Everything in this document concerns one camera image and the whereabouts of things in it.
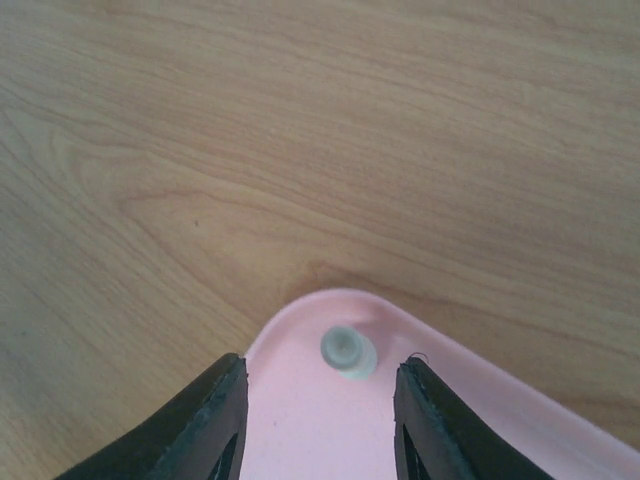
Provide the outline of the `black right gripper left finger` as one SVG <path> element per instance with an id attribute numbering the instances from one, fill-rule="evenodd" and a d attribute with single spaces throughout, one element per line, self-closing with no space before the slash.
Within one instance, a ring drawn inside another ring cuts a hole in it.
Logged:
<path id="1" fill-rule="evenodd" d="M 228 353 L 153 415 L 61 479 L 238 479 L 248 419 L 246 360 Z"/>

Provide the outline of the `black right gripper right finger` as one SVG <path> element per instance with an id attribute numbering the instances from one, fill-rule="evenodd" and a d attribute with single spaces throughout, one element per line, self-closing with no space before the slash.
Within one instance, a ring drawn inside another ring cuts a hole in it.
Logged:
<path id="1" fill-rule="evenodd" d="M 394 451 L 399 479 L 548 479 L 500 437 L 421 358 L 396 372 Z"/>

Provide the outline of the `white rook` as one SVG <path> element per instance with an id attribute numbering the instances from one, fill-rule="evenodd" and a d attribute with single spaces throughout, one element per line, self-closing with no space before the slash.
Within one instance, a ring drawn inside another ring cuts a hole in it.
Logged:
<path id="1" fill-rule="evenodd" d="M 364 380 L 378 364 L 377 350 L 372 341 L 348 326 L 334 326 L 321 338 L 320 352 L 324 362 L 342 377 Z"/>

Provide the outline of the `pink plastic tray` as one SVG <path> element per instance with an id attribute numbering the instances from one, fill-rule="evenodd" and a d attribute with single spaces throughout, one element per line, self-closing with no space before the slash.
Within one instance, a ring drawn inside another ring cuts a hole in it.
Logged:
<path id="1" fill-rule="evenodd" d="M 365 379 L 321 355 L 348 325 L 378 354 Z M 635 479 L 639 454 L 584 418 L 376 295 L 323 290 L 277 313 L 246 355 L 244 479 L 392 479 L 399 365 L 426 360 L 496 433 L 557 479 Z"/>

